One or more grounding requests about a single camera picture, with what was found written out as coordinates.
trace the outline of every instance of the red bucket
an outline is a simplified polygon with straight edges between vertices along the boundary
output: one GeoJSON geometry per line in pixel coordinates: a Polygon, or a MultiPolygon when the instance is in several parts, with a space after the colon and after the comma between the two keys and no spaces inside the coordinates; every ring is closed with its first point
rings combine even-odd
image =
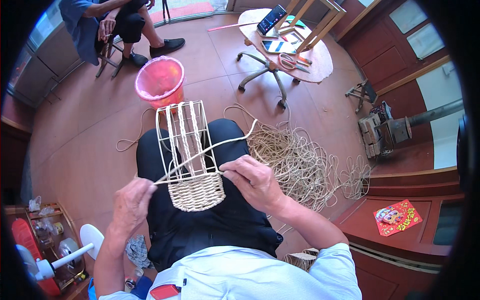
{"type": "Polygon", "coordinates": [[[138,96],[155,108],[183,101],[183,80],[185,70],[182,64],[169,56],[149,60],[138,72],[135,91],[138,96]]]}

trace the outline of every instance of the hand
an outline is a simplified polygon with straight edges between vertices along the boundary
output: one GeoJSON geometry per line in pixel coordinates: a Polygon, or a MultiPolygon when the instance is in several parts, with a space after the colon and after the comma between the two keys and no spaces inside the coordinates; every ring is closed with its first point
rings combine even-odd
{"type": "Polygon", "coordinates": [[[155,6],[155,0],[150,0],[150,3],[147,5],[147,9],[150,10],[154,6],[155,6]]]}
{"type": "Polygon", "coordinates": [[[270,215],[279,213],[288,203],[271,168],[244,155],[219,167],[256,210],[270,215]]]}
{"type": "Polygon", "coordinates": [[[135,178],[113,195],[113,221],[111,225],[119,238],[129,239],[145,221],[148,204],[157,189],[148,179],[135,178]]]}
{"type": "Polygon", "coordinates": [[[113,29],[115,28],[115,17],[109,17],[108,15],[106,16],[105,19],[100,21],[100,27],[98,28],[98,40],[101,41],[103,40],[104,43],[108,42],[108,39],[110,38],[110,34],[113,32],[113,29]]]}

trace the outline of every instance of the red envelope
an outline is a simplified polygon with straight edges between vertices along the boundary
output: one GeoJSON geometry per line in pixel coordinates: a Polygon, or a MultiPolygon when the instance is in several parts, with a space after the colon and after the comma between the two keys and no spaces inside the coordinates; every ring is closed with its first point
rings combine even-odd
{"type": "Polygon", "coordinates": [[[377,223],[378,232],[385,237],[423,221],[408,199],[373,212],[373,217],[377,223]]]}

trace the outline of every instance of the black pants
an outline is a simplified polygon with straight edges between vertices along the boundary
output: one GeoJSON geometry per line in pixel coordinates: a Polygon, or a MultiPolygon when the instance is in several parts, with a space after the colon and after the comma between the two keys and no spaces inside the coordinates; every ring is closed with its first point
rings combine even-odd
{"type": "MultiPolygon", "coordinates": [[[[126,44],[137,43],[142,37],[142,29],[145,25],[145,19],[140,16],[138,10],[141,9],[148,1],[147,0],[131,0],[127,4],[123,5],[120,9],[117,17],[115,17],[115,27],[113,28],[110,38],[114,38],[119,35],[123,42],[126,44]]],[[[105,43],[95,39],[95,50],[99,53],[105,43]]]]}
{"type": "MultiPolygon", "coordinates": [[[[210,122],[208,129],[213,144],[244,136],[240,127],[227,119],[210,122]]],[[[162,129],[161,134],[162,137],[168,137],[166,130],[162,129]]],[[[217,166],[249,154],[245,140],[220,145],[213,151],[217,166]]],[[[162,145],[162,153],[168,163],[172,159],[168,141],[162,145]]],[[[207,167],[213,166],[208,157],[205,157],[205,163],[207,167]]],[[[137,167],[139,177],[152,181],[165,175],[156,129],[147,131],[140,138],[137,167]]],[[[184,212],[173,207],[168,186],[158,186],[150,200],[147,216],[152,243],[148,258],[157,271],[161,272],[177,260],[212,246],[258,249],[276,257],[275,250],[283,237],[272,229],[264,213],[245,201],[231,181],[226,178],[222,180],[226,198],[220,204],[201,212],[184,212]]]]}

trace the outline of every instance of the red scissors handle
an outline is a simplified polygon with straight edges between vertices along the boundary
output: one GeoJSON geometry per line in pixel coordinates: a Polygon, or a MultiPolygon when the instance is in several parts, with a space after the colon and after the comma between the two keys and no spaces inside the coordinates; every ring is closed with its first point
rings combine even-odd
{"type": "Polygon", "coordinates": [[[290,56],[288,56],[288,54],[280,53],[278,55],[278,62],[282,67],[284,67],[289,71],[294,70],[296,68],[295,62],[290,56]]]}

